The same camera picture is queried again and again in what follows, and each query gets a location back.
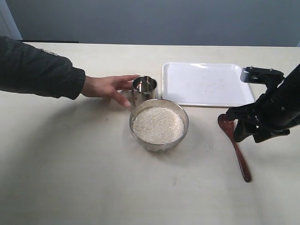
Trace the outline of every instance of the human hand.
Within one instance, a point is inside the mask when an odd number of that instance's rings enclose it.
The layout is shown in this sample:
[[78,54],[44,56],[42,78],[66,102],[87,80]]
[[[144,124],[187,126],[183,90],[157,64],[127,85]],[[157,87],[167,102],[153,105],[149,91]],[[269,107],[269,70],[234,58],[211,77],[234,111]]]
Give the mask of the human hand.
[[138,78],[138,75],[108,76],[101,78],[85,76],[81,93],[90,98],[113,98],[120,105],[130,107],[130,102],[117,91],[131,89],[131,81],[136,78]]

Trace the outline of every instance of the white tray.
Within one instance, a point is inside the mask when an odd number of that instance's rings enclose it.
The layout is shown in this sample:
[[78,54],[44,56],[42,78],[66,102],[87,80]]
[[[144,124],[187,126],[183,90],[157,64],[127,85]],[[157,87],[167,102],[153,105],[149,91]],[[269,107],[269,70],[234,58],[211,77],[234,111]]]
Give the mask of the white tray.
[[179,105],[240,106],[254,102],[247,83],[234,64],[166,63],[162,97]]

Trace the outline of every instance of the uncooked rice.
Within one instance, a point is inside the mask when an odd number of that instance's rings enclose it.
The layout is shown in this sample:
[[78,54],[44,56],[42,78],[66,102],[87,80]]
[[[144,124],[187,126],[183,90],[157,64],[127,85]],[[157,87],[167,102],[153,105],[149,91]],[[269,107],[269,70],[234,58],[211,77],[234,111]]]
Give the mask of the uncooked rice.
[[167,144],[179,139],[184,131],[180,116],[173,110],[152,107],[142,111],[133,123],[134,133],[152,144]]

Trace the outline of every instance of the rice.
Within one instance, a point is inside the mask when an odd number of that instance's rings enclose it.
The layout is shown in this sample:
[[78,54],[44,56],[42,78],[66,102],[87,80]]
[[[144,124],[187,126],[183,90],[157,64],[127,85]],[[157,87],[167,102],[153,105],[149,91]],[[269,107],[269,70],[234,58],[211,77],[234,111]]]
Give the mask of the rice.
[[152,107],[142,111],[133,123],[134,133],[152,144],[167,144],[179,139],[184,132],[180,116],[173,110]]

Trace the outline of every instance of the dark jacket sleeve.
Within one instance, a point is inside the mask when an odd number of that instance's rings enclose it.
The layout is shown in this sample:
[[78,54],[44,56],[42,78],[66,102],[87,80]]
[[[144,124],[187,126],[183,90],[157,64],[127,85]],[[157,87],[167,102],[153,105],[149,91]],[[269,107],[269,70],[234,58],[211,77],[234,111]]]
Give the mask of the dark jacket sleeve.
[[0,90],[75,99],[84,80],[69,59],[0,36]]

